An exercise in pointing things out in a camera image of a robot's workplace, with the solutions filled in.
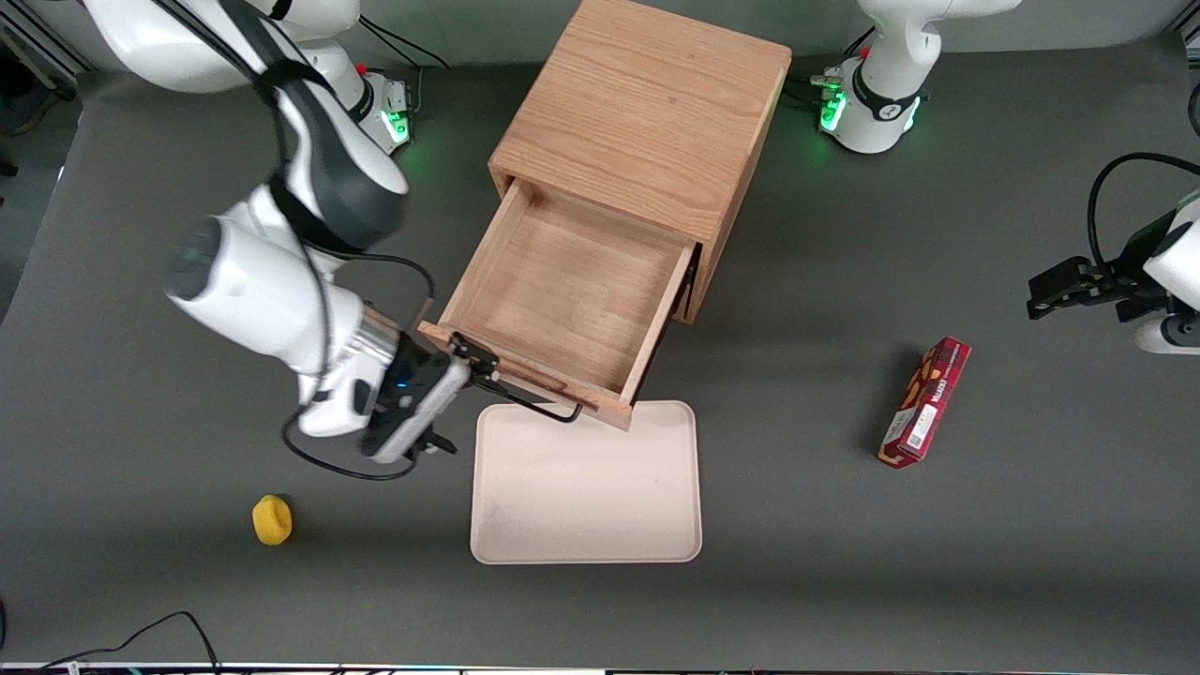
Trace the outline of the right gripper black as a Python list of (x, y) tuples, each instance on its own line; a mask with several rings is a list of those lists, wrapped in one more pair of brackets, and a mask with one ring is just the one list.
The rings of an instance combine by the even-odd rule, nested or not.
[(462, 389), (462, 359), (473, 380), (498, 380), (502, 359), (460, 331), (451, 333), (451, 353), (424, 350), (403, 335), (379, 384), (364, 450), (412, 450), (412, 458), (445, 453), (454, 456), (454, 441), (434, 431), (436, 420)]

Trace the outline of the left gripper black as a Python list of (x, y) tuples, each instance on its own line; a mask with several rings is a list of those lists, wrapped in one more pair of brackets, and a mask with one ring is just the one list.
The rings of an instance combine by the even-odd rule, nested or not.
[(1088, 258), (1067, 258), (1032, 277), (1026, 301), (1028, 319), (1044, 319), (1064, 307), (1115, 303), (1122, 323), (1159, 310), (1171, 321), (1184, 323), (1186, 305), (1144, 270), (1148, 257), (1165, 241), (1175, 217), (1176, 211), (1169, 210), (1153, 219), (1130, 235), (1117, 257), (1105, 259), (1099, 247), (1096, 211), (1088, 210), (1086, 235), (1094, 264)]

